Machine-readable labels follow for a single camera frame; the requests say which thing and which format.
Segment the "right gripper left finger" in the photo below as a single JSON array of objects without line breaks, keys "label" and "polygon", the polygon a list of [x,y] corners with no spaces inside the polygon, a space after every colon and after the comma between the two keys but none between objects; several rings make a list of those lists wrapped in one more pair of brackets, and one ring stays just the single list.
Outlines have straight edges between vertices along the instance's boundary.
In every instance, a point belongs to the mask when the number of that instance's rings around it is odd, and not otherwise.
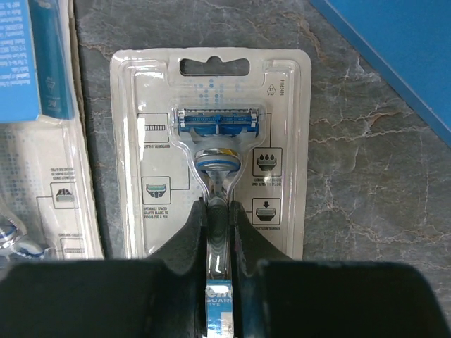
[{"label": "right gripper left finger", "polygon": [[206,206],[151,256],[20,263],[1,279],[2,337],[200,337]]}]

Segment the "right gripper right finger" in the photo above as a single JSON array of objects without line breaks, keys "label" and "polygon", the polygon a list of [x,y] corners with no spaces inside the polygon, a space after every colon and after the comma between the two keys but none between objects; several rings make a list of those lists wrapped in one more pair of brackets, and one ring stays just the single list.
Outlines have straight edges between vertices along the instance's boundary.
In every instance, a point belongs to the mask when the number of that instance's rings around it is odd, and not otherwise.
[{"label": "right gripper right finger", "polygon": [[449,337],[426,278],[395,262],[300,261],[230,205],[237,337]]}]

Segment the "blue Gillette razor blister pack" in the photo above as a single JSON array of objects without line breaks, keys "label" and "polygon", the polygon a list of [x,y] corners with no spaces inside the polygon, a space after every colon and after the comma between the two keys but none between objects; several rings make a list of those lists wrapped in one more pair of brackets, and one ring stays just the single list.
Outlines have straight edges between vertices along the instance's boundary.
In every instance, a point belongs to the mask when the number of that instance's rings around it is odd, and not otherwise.
[{"label": "blue Gillette razor blister pack", "polygon": [[127,258],[206,225],[207,332],[263,337],[245,287],[260,260],[303,255],[311,59],[300,49],[117,51],[111,112]]}]

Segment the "colourful wooden shelf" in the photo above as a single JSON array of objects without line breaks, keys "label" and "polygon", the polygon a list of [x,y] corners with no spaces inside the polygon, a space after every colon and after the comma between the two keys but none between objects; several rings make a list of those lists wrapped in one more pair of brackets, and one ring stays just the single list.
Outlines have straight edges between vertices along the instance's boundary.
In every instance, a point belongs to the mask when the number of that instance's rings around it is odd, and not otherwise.
[{"label": "colourful wooden shelf", "polygon": [[450,2],[313,1],[312,5],[449,143]]}]

